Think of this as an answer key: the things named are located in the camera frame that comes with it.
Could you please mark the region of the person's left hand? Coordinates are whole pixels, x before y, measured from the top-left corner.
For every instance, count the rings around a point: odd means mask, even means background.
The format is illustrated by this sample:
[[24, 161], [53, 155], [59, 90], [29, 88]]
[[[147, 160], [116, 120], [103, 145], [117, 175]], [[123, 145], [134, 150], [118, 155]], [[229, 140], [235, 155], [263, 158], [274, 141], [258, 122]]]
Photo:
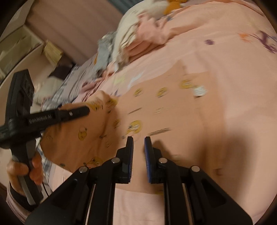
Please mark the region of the person's left hand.
[[19, 177], [26, 175], [30, 176], [30, 179], [36, 184], [41, 185], [44, 180], [43, 166], [41, 162], [41, 155], [36, 152], [32, 158], [33, 168], [29, 172], [28, 166], [24, 163], [10, 160], [6, 166], [7, 175], [12, 188], [22, 196], [25, 196], [24, 190], [20, 184]]

